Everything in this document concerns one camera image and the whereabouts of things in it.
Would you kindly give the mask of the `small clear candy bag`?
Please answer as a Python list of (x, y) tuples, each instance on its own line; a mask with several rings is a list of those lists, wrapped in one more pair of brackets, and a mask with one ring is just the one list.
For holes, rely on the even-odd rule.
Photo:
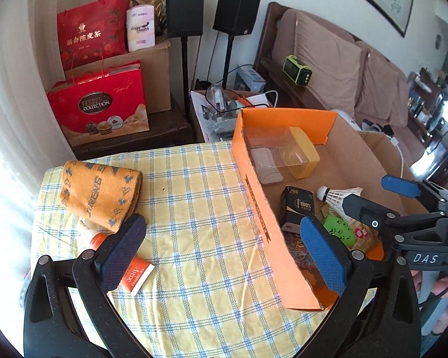
[(283, 231), (285, 244), (299, 270), (314, 270), (315, 263), (301, 237), (295, 233)]

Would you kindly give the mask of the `green oval perforated case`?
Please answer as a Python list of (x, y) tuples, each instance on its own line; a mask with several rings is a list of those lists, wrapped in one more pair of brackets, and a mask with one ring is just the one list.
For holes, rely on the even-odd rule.
[(328, 215), (324, 219), (323, 226), (330, 235), (338, 237), (348, 248), (352, 248), (357, 242), (357, 238), (350, 226), (340, 217)]

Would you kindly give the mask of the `orange cardboard box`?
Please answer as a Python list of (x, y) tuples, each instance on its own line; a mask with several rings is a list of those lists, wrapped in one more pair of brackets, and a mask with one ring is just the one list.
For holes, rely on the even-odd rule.
[(305, 215), (323, 218), (319, 188), (358, 188), (363, 198), (402, 216), (426, 212), (417, 200), (381, 185), (385, 175), (414, 178), (390, 139), (382, 132), (358, 132), (336, 112), (245, 108), (237, 117), (231, 149), (288, 309), (321, 310), (337, 299), (315, 268), (294, 259), (284, 237), (299, 231)]

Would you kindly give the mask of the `white feather shuttlecock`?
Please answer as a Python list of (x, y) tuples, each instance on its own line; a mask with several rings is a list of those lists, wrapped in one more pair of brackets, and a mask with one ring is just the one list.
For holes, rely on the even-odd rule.
[(328, 188), (321, 186), (316, 192), (316, 197), (319, 201), (328, 204), (336, 212), (344, 214), (343, 200), (349, 195), (361, 196), (362, 188), (348, 188), (344, 190)]

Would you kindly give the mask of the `orange patterned towel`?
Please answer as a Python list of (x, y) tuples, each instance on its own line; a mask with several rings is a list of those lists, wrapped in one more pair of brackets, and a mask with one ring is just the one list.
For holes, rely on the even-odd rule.
[(69, 212), (115, 233), (134, 213), (142, 179), (142, 172), (134, 169), (68, 161), (59, 201)]

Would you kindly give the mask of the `right black speaker on stand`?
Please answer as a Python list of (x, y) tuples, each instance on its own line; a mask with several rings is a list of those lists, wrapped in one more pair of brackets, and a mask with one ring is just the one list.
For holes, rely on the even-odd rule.
[(228, 36), (222, 86), (227, 86), (234, 38), (251, 35), (260, 0), (217, 0), (213, 29)]

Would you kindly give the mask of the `clear box with yellow lid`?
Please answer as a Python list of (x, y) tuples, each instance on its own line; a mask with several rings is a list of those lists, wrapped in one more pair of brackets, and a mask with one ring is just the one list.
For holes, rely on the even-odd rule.
[(307, 178), (320, 163), (314, 144), (299, 127), (248, 128), (243, 137), (263, 185)]

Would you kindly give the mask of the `red tea gift bag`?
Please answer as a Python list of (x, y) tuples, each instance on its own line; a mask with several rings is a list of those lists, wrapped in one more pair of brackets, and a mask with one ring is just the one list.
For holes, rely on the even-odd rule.
[(130, 0), (96, 0), (57, 14), (59, 54), (65, 71), (125, 54)]

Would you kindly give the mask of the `large brown carton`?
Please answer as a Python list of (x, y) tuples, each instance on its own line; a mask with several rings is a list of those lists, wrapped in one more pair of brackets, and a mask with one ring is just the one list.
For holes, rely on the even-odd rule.
[(145, 107), (148, 115), (166, 112), (171, 109), (171, 88), (169, 73), (169, 41), (158, 41), (156, 46), (114, 57), (102, 58), (65, 71), (65, 78), (78, 78), (84, 74), (100, 73), (109, 68), (126, 65), (130, 62), (141, 63), (141, 76), (145, 94)]

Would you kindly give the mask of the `white sheer curtain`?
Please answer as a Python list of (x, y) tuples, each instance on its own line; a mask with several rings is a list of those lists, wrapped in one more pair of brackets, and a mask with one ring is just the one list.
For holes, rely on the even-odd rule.
[(64, 77), (56, 15), (57, 0), (0, 0), (0, 164), (19, 196), (74, 157), (47, 98)]

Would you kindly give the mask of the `orange white sunscreen tube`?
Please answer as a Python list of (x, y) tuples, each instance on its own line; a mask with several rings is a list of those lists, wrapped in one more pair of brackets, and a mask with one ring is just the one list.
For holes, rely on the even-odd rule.
[[(86, 249), (96, 251), (104, 240), (112, 234), (110, 230), (84, 219), (77, 223), (76, 228), (78, 232), (77, 248), (79, 251)], [(121, 279), (120, 286), (135, 297), (153, 270), (154, 266), (152, 263), (135, 255)]]

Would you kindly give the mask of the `small black box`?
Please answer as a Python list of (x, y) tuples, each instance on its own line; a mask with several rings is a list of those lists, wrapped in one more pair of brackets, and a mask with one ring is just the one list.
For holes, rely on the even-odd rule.
[(313, 192), (286, 186), (281, 195), (279, 225), (283, 231), (298, 234), (305, 216), (315, 213)]

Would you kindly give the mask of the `white box of clutter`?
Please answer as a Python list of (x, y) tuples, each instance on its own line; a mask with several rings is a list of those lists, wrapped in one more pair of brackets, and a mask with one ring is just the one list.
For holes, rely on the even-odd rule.
[(190, 91), (191, 117), (199, 142), (229, 141), (234, 135), (237, 116), (247, 108), (273, 108), (279, 100), (275, 90), (250, 64), (234, 68), (234, 86), (223, 88), (197, 79)]

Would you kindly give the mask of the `white rounded device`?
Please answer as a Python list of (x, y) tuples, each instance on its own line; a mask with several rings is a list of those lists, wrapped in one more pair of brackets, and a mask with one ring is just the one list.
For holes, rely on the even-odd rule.
[(358, 126), (358, 124), (352, 119), (352, 117), (347, 114), (346, 112), (340, 110), (340, 109), (333, 109), (333, 112), (336, 112), (341, 118), (349, 124), (349, 126), (355, 130), (355, 131), (362, 131), (362, 129)]

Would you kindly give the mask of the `red chocolate collection gift bag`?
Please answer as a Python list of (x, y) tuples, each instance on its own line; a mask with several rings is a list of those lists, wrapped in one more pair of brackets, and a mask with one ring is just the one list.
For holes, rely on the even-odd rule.
[(57, 82), (47, 98), (72, 147), (150, 129), (139, 61)]

